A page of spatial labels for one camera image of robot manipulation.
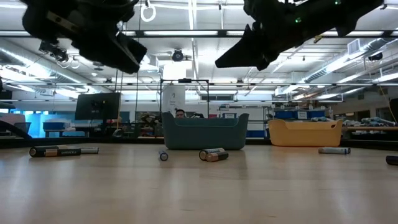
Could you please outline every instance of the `wooden table surface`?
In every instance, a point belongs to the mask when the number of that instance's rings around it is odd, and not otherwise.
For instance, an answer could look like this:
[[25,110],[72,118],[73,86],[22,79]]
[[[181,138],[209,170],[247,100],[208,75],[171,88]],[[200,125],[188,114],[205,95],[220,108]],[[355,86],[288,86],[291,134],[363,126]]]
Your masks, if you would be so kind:
[[86,146],[99,154],[0,150],[0,223],[397,223],[394,152],[246,146],[209,163],[198,151],[160,162],[163,145]]

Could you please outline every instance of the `computer monitor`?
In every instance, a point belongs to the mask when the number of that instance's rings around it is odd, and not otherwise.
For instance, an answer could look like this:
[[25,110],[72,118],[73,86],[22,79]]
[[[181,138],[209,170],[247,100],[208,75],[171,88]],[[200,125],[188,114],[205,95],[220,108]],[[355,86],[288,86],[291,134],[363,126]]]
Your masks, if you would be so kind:
[[118,119],[120,97],[120,93],[79,95],[75,120]]

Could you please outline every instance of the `aa battery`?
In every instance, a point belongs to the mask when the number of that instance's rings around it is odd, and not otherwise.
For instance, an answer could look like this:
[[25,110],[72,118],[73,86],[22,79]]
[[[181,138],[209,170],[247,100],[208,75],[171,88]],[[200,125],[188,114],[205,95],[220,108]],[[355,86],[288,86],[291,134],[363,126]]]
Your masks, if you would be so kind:
[[386,156],[386,162],[389,165],[398,166],[398,156]]
[[165,151],[161,150],[159,151],[159,159],[161,161],[166,161],[167,159],[169,159],[169,155]]
[[318,149],[321,154],[350,154],[351,148],[348,147],[322,147]]
[[209,153],[206,156],[207,162],[216,162],[216,161],[221,161],[226,158],[228,158],[229,154],[228,152],[213,152]]
[[223,148],[219,149],[204,149],[199,152],[199,158],[203,161],[206,161],[206,156],[209,153],[215,153],[215,152],[225,152]]
[[82,154],[98,154],[100,152],[99,147],[82,147],[80,149]]
[[56,156],[80,156],[81,149],[46,149],[42,147],[32,147],[29,155],[32,157],[56,157]]

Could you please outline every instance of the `ceiling duct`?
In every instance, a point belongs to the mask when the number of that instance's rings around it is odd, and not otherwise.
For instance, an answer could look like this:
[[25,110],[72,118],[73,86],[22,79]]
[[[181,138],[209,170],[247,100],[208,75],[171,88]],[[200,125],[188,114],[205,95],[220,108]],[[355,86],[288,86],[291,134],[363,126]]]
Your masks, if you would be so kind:
[[[40,56],[23,49],[10,41],[0,39],[0,52],[6,54],[8,57],[13,58],[14,60],[20,61],[23,64],[28,64],[29,68],[35,68],[37,66],[36,73],[34,75],[50,75],[51,73],[56,73],[57,75],[63,76],[68,79],[68,82],[73,81],[75,83],[91,83],[92,81],[84,78],[76,73],[73,73],[67,69],[61,68],[56,63],[53,63],[45,58],[40,58]],[[102,87],[102,86],[93,86],[98,92],[109,93],[111,90]]]
[[0,65],[24,65],[22,62],[0,51]]
[[317,78],[330,74],[345,65],[354,62],[358,58],[372,55],[376,53],[381,47],[394,41],[395,38],[378,38],[378,39],[356,39],[347,45],[348,50],[338,54],[331,60],[325,62],[321,69],[315,69],[305,76],[304,82],[310,83]]

